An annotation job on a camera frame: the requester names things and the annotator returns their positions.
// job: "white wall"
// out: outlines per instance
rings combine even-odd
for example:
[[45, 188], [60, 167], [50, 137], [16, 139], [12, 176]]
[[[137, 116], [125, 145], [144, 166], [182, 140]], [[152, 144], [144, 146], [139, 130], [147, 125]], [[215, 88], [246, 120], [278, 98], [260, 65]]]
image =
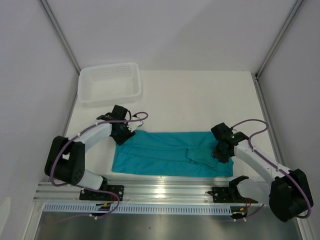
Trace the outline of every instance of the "white wall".
[[36, 0], [0, 1], [0, 237], [18, 240], [53, 137], [61, 134], [77, 76]]
[[48, 0], [81, 68], [256, 72], [295, 0]]
[[319, 71], [320, 1], [308, 0], [260, 82], [285, 162], [307, 174], [315, 224], [320, 217]]

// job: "black mounting bracket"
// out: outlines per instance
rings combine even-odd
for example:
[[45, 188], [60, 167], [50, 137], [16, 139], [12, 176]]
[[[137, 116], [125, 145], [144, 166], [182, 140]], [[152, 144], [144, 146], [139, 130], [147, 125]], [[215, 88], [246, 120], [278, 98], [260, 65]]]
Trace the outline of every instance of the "black mounting bracket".
[[[104, 191], [112, 192], [116, 194], [120, 201], [123, 200], [125, 187], [123, 185], [107, 185]], [[112, 202], [115, 199], [111, 194], [95, 192], [90, 190], [82, 190], [80, 192], [79, 199], [82, 201], [100, 201], [100, 202]]]
[[212, 157], [224, 164], [228, 163], [229, 159], [235, 155], [235, 146], [241, 141], [249, 139], [241, 131], [233, 133], [232, 129], [224, 122], [211, 128], [211, 132], [215, 139], [218, 140], [218, 144], [212, 152]]
[[242, 219], [248, 215], [248, 209], [243, 206], [230, 206], [230, 210], [232, 212], [230, 216], [232, 219]]
[[[114, 120], [126, 120], [127, 113], [131, 113], [128, 109], [123, 106], [114, 105], [112, 112], [108, 112], [105, 115], [98, 116], [97, 120], [104, 120], [104, 121], [114, 121]], [[119, 122], [119, 123], [112, 123], [112, 131], [110, 137], [120, 146], [124, 144], [129, 138], [133, 137], [136, 133], [133, 131], [131, 132], [128, 129], [127, 122]]]
[[[237, 189], [237, 185], [248, 179], [248, 176], [239, 176], [234, 180], [229, 182], [229, 186], [214, 186], [212, 187], [212, 191], [208, 191], [207, 193], [213, 197], [214, 203], [227, 204], [227, 203], [237, 203], [237, 204], [245, 204], [246, 198], [242, 197]], [[252, 204], [258, 203], [256, 200], [251, 199]]]
[[[309, 200], [310, 206], [313, 207], [314, 201], [306, 174], [296, 169], [290, 170], [289, 175], [298, 183]], [[273, 214], [282, 222], [287, 222], [308, 209], [302, 194], [287, 176], [276, 177], [271, 183], [269, 206]]]
[[[44, 173], [47, 176], [50, 176], [52, 166], [58, 153], [68, 141], [69, 139], [63, 136], [57, 136], [53, 139], [44, 167]], [[85, 174], [85, 153], [85, 144], [82, 142], [71, 142], [63, 152], [64, 155], [69, 154], [69, 159], [65, 159], [63, 155], [60, 157], [55, 167], [53, 177], [76, 186]]]

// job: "teal cloth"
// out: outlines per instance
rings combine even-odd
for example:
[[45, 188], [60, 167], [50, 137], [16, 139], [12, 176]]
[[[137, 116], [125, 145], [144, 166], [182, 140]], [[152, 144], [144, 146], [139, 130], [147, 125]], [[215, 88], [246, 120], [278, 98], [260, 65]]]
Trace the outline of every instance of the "teal cloth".
[[231, 177], [234, 162], [218, 162], [212, 151], [218, 141], [211, 132], [154, 132], [136, 130], [123, 145], [116, 145], [112, 171], [116, 173]]

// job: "white plastic basket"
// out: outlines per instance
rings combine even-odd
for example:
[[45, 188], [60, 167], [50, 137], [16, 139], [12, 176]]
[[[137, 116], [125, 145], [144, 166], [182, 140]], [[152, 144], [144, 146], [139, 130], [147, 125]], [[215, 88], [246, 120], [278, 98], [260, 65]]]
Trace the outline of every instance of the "white plastic basket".
[[135, 102], [142, 94], [139, 66], [126, 62], [86, 67], [77, 93], [79, 102], [90, 107]]

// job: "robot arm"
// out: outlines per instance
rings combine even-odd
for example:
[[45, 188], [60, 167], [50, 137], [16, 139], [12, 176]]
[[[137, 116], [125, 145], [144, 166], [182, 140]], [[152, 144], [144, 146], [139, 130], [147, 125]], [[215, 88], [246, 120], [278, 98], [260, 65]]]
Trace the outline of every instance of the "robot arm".
[[[233, 133], [231, 128], [224, 123], [216, 125], [211, 131], [218, 140], [218, 144], [212, 153], [214, 158], [217, 158], [219, 162], [227, 163], [230, 157], [236, 156], [251, 166], [268, 184], [268, 187], [263, 187], [248, 177], [244, 177], [236, 186], [242, 197], [269, 205], [278, 219], [287, 222], [308, 209], [305, 198], [293, 184], [292, 178], [303, 190], [310, 206], [313, 207], [314, 203], [307, 177], [300, 169], [292, 171], [276, 162], [272, 157], [262, 153], [256, 146], [253, 146], [252, 149], [248, 141], [249, 138], [245, 134], [242, 132]], [[255, 150], [262, 153], [269, 163], [259, 156]]]
[[[130, 114], [130, 120], [125, 122], [127, 113]], [[135, 129], [142, 124], [143, 122], [137, 116], [131, 116], [126, 108], [115, 105], [112, 112], [99, 116], [94, 127], [89, 127], [90, 129], [85, 134], [80, 135], [67, 146], [56, 164], [53, 172], [54, 178], [74, 186], [94, 190], [105, 189], [108, 185], [107, 179], [86, 169], [86, 152], [109, 136], [118, 145], [122, 145], [135, 135]], [[56, 157], [70, 139], [63, 136], [54, 138], [44, 169], [46, 175], [50, 176]]]

